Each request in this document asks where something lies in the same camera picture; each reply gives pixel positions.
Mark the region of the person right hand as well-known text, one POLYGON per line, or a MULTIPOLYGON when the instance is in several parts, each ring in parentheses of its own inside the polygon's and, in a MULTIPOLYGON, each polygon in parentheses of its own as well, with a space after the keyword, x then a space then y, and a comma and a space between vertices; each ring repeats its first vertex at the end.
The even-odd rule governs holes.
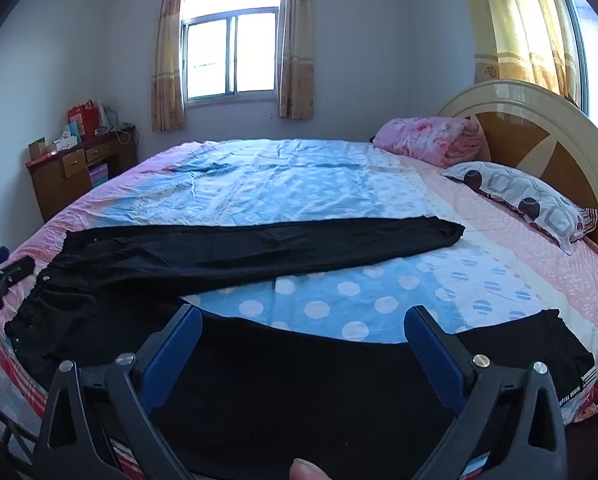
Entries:
POLYGON ((289 478, 290 480, 331 480, 319 466, 301 458, 296 458, 291 464, 289 478))

